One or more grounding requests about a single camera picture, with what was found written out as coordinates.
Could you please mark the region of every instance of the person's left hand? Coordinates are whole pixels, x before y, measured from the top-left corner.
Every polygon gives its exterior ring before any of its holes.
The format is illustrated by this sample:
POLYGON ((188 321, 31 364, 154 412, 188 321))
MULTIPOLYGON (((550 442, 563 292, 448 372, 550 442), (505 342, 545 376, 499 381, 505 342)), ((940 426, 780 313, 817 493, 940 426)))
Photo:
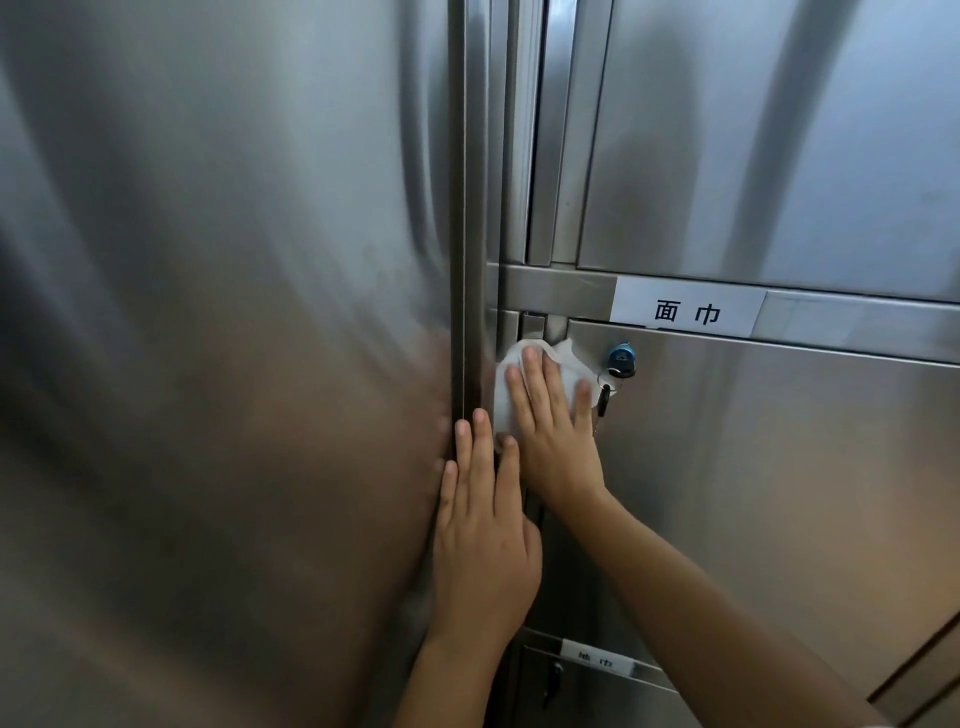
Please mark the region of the person's left hand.
POLYGON ((507 438, 494 481, 493 433, 482 409, 456 424, 433 545, 435 603, 427 640, 459 658, 500 660, 540 587, 540 532, 523 515, 520 456, 507 438))

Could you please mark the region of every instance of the white cloth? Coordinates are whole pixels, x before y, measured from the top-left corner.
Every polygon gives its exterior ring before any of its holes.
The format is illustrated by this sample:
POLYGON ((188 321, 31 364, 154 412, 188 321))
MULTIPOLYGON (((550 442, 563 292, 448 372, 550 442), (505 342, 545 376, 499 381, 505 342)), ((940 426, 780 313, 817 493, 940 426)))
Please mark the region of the white cloth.
MULTIPOLYGON (((566 401, 570 405, 570 412, 573 412, 573 393, 577 382, 586 379, 592 388, 590 406, 595 407, 600 400, 600 392, 604 384, 610 385, 613 391, 612 382, 605 376, 598 376, 589 366, 584 364, 573 354, 573 341, 566 339, 556 347, 551 347, 542 339, 523 339, 516 342, 507 351, 503 361, 496 365, 496 381, 493 387, 493 431, 496 433, 509 433, 515 437, 520 434, 519 427, 514 417, 514 406, 510 400, 510 390, 507 389, 507 380, 505 378, 507 367, 511 364, 520 366, 523 372, 523 366, 520 358, 523 350, 527 347, 537 347, 543 349, 543 352, 560 365, 560 377, 564 383, 566 392, 566 401)), ((527 376, 523 373, 523 382, 526 384, 527 376)))

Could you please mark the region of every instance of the person's right hand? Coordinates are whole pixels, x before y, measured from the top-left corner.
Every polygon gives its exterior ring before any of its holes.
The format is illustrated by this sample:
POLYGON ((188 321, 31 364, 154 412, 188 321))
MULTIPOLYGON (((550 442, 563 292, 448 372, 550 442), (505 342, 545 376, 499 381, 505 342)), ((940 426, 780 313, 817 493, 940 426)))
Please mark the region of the person's right hand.
POLYGON ((506 373, 520 425, 523 478, 550 510, 567 521, 584 498, 607 492, 593 442, 590 384, 585 379, 577 383, 571 421, 557 363, 540 349, 527 347, 523 371, 526 387, 518 367, 508 367, 506 373))

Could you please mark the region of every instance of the person's right forearm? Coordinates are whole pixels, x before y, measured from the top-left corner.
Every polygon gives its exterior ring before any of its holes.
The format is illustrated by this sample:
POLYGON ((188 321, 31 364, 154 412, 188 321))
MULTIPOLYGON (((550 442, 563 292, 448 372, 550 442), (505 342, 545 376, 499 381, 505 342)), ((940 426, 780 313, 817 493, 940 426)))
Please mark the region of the person's right forearm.
POLYGON ((762 625, 606 490, 558 514, 608 575, 706 728, 863 728, 884 719, 825 664, 762 625))

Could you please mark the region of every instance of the label with chinese characters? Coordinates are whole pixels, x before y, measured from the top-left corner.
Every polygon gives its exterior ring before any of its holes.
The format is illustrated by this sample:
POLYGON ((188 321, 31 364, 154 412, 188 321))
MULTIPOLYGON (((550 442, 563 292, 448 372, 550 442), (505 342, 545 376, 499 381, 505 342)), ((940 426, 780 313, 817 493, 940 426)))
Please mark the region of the label with chinese characters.
POLYGON ((610 320, 745 339, 766 295, 752 285, 618 276, 610 320))
POLYGON ((560 648, 560 656, 571 662, 582 663, 606 672, 615 672, 624 677, 630 677, 634 674, 634 661, 632 659, 599 647, 591 647, 589 644, 564 640, 560 648))

